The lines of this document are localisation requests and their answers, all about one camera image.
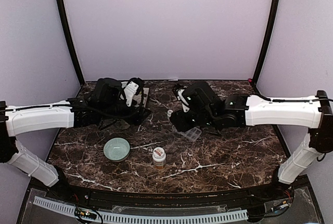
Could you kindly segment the clear plastic pill organizer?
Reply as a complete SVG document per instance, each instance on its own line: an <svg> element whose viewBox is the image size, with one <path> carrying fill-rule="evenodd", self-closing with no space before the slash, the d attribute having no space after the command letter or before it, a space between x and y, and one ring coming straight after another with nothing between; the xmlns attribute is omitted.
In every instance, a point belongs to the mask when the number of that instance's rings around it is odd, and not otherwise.
<svg viewBox="0 0 333 224"><path fill-rule="evenodd" d="M202 133L202 131L197 127L194 127L186 132L182 132L182 131L177 131L176 127L172 126L172 130L175 133L183 136L184 138L186 138L190 141L196 141L201 136L201 133Z"/></svg>

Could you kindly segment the white pill bottle orange label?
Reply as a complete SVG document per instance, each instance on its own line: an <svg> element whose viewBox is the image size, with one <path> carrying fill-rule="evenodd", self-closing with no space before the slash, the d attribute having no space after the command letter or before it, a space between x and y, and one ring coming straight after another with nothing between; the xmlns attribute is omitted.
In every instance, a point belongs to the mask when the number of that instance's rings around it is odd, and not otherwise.
<svg viewBox="0 0 333 224"><path fill-rule="evenodd" d="M156 169L164 169L166 166L166 153L162 147L154 148L152 152L153 165Z"/></svg>

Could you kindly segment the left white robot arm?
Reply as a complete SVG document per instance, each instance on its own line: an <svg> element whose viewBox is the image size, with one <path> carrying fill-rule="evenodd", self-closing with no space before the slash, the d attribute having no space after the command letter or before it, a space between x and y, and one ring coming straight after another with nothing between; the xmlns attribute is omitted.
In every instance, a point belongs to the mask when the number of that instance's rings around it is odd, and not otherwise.
<svg viewBox="0 0 333 224"><path fill-rule="evenodd" d="M61 168L50 165L33 154L17 140L17 136L54 128L80 128L100 125L103 120L124 120L139 125L151 114L143 103L93 104L84 99L70 98L56 103L26 107L7 106L1 102L1 163L10 164L53 188L62 201L73 197Z"/></svg>

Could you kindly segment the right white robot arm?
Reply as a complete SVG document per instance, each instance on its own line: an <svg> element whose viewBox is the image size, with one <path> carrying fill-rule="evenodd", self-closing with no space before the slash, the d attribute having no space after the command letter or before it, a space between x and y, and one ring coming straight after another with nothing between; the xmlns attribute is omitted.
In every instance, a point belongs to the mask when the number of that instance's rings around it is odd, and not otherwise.
<svg viewBox="0 0 333 224"><path fill-rule="evenodd" d="M292 125L308 128L303 141L283 164L275 181L265 189L270 200L278 199L286 185L308 168L320 155L332 152L332 109L326 93L301 98L265 98L259 95L230 95L222 100L182 90L177 96L183 108L171 113L170 121L177 131L194 127L213 127L217 131L230 127L257 125Z"/></svg>

